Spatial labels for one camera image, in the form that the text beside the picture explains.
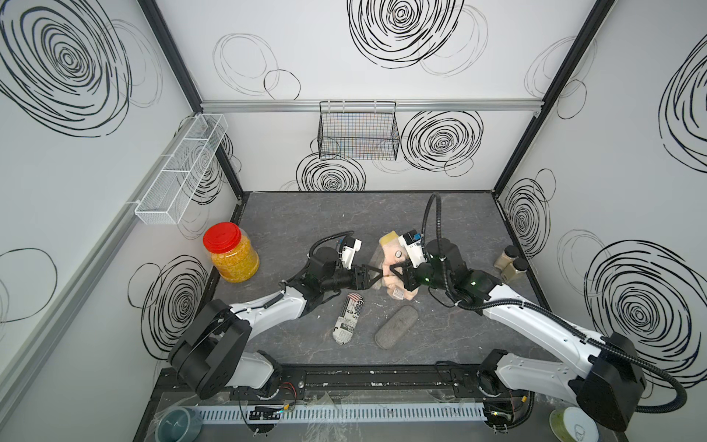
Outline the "grey rectangular eyeglass case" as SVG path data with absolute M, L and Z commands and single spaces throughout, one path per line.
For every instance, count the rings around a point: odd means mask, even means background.
M 369 265 L 380 268 L 383 271 L 384 261 L 385 261 L 385 252 L 384 252 L 382 246 L 380 244 L 378 244 L 370 261 L 369 261 Z M 383 276 L 383 273 L 382 274 L 375 274 L 373 272 L 369 272 L 369 274 L 373 277 Z

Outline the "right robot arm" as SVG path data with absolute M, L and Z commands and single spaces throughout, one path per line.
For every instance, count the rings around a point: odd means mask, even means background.
M 604 336 L 561 318 L 519 295 L 499 278 L 471 270 L 448 239 L 429 243 L 416 231 L 397 240 L 390 272 L 412 292 L 444 290 L 449 307 L 500 322 L 552 354 L 555 361 L 493 351 L 479 366 L 480 390 L 527 390 L 572 403 L 602 427 L 625 431 L 634 414 L 669 414 L 688 393 L 666 370 L 638 357 L 630 339 Z

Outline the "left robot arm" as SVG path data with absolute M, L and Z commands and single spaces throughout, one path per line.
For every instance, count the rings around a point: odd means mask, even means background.
M 281 366 L 263 351 L 248 352 L 248 342 L 308 315 L 331 299 L 329 293 L 336 297 L 344 289 L 368 290 L 382 277 L 380 268 L 348 263 L 338 250 L 316 250 L 274 294 L 241 304 L 207 303 L 170 350 L 168 362 L 203 400 L 226 388 L 272 396 L 281 383 Z

